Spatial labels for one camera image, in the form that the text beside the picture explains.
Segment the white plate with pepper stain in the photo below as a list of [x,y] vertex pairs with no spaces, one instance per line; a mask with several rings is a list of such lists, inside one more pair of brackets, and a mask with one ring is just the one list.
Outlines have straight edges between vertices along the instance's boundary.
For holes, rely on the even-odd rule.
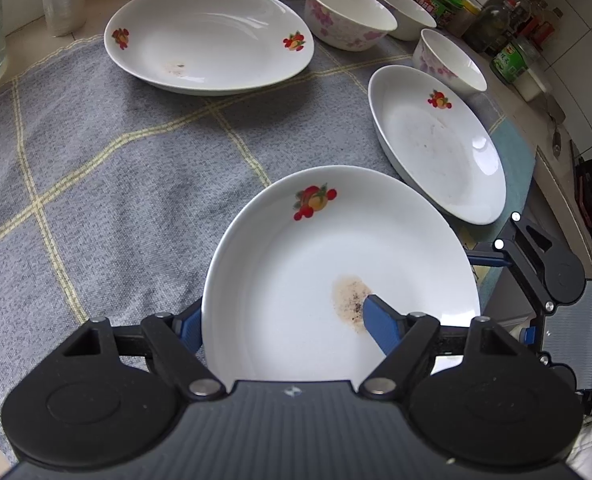
[[203,295],[207,364],[238,380],[361,382],[383,352],[362,304],[466,326],[480,311],[455,233],[422,195],[380,172],[310,168],[259,193],[213,255]]

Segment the white fruit plate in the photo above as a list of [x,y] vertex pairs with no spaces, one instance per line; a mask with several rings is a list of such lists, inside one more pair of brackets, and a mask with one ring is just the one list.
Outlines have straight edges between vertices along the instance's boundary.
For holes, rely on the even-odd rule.
[[474,226],[506,203],[501,158],[469,106],[414,67],[388,65],[369,78],[378,141],[402,180],[446,214]]
[[279,0],[131,0],[110,18],[104,47],[126,73],[189,96],[232,96],[305,70],[315,43]]

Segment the large white floral bowl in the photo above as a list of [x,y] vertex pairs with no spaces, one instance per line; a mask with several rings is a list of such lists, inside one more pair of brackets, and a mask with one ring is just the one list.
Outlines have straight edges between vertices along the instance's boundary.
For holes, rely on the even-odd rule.
[[369,50],[398,27],[377,0],[305,0],[303,19],[325,44],[349,52]]

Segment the white plastic container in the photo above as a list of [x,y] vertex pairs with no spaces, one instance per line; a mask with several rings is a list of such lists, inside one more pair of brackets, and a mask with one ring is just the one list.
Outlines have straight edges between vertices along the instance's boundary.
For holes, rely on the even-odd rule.
[[536,67],[527,68],[524,73],[515,79],[512,85],[526,102],[534,101],[540,96],[546,96],[552,91],[550,81]]

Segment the green label glass jar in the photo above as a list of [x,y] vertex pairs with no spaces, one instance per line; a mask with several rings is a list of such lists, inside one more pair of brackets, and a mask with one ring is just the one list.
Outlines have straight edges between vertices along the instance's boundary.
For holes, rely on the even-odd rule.
[[524,36],[518,36],[492,58],[490,67],[505,84],[513,84],[539,58],[536,47]]

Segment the dark oil glass bottle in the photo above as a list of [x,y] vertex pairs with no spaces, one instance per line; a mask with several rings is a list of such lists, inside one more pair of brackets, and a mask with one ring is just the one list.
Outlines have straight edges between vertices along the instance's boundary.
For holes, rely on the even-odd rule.
[[505,32],[515,6],[515,0],[504,0],[500,4],[490,4],[483,8],[474,24],[463,35],[466,44],[474,52],[486,51]]

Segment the yellow lid spice jar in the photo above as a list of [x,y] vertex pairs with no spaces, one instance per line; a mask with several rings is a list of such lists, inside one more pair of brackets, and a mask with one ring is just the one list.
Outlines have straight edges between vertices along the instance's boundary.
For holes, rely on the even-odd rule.
[[462,37],[481,13],[481,8],[476,1],[462,0],[462,2],[463,6],[454,14],[448,24],[448,32],[455,37]]

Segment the green lidded seasoning tin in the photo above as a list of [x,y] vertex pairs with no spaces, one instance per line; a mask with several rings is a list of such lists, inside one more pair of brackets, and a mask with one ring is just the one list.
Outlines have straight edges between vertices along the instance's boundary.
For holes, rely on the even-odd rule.
[[436,21],[437,26],[447,28],[455,15],[463,8],[462,0],[415,0]]

